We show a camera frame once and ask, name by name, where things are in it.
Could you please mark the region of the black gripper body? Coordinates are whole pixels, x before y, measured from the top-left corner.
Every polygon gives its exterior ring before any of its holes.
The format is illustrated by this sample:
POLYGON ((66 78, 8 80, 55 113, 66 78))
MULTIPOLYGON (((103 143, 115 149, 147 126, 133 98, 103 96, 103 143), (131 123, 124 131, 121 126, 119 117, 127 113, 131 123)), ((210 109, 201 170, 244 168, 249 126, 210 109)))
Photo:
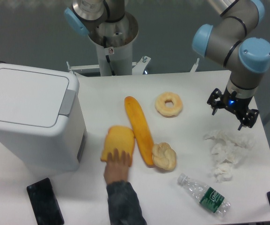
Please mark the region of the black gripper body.
POLYGON ((247 117, 249 110, 250 98, 237 98, 233 94, 229 93, 228 90, 224 91, 224 94, 220 98, 222 103, 222 108, 225 108, 232 114, 234 114, 237 119, 242 120, 247 117))

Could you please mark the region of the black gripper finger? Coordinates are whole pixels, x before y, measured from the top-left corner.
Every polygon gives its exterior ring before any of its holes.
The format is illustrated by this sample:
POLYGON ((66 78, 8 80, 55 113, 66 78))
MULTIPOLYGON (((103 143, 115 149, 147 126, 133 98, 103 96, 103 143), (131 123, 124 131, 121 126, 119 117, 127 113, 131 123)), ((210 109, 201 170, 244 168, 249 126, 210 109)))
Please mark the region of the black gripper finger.
POLYGON ((240 131, 242 127, 252 128, 256 123, 259 111, 257 109, 247 109, 237 112, 237 119, 240 121, 238 130, 240 131))
POLYGON ((223 94, 218 88, 214 89, 214 91, 210 94, 207 104, 211 106, 212 115, 215 115, 218 109, 224 108, 224 103, 221 100, 222 97, 223 94))

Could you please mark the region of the dark sleeved forearm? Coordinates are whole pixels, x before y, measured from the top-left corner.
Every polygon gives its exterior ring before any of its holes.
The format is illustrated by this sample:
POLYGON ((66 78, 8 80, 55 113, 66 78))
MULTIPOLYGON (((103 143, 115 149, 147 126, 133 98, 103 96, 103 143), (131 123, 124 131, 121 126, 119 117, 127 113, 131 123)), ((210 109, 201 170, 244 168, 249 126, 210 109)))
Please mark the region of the dark sleeved forearm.
POLYGON ((109 220, 112 225, 146 225, 137 193, 131 183, 116 181, 108 184, 109 220))

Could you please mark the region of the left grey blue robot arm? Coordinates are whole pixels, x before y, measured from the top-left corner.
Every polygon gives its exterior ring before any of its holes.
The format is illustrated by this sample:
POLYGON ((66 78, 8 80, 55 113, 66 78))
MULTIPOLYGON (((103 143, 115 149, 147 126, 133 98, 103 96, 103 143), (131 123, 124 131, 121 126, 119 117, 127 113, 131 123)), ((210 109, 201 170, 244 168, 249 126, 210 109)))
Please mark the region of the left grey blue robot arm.
MULTIPOLYGON (((207 103, 214 112, 224 108, 234 114, 241 127, 253 127, 259 111, 248 105, 270 64, 270 44, 248 38, 263 19, 259 0, 211 0, 222 18, 219 26, 202 25, 194 35, 193 50, 231 71, 224 92, 215 89, 207 103)), ((90 36, 104 49, 131 41, 131 25, 122 0, 75 0, 64 11, 68 24, 79 34, 90 36)))

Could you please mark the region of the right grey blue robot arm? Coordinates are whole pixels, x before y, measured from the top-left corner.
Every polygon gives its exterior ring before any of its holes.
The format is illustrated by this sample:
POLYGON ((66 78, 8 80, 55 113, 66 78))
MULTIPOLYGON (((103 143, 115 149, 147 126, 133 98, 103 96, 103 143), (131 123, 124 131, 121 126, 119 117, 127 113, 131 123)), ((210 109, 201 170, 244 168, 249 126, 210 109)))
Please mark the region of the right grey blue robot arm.
POLYGON ((226 109, 244 127, 252 127, 259 111, 249 103, 270 67, 270 43, 263 38, 248 37, 262 21, 265 8, 260 0, 210 0, 220 15, 217 26, 202 25, 196 32, 193 50, 231 72, 225 91, 216 88, 207 104, 215 113, 226 109))

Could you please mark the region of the bare human hand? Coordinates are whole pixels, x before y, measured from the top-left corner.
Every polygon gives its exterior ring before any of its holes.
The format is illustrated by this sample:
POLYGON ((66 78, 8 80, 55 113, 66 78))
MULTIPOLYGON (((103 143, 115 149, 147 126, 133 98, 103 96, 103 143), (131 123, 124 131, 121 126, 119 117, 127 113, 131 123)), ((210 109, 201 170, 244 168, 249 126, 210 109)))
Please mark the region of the bare human hand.
POLYGON ((109 153, 104 170, 106 185, 120 181, 127 182, 130 161, 130 155, 125 151, 122 151, 121 155, 119 155, 118 149, 114 149, 113 154, 109 153))

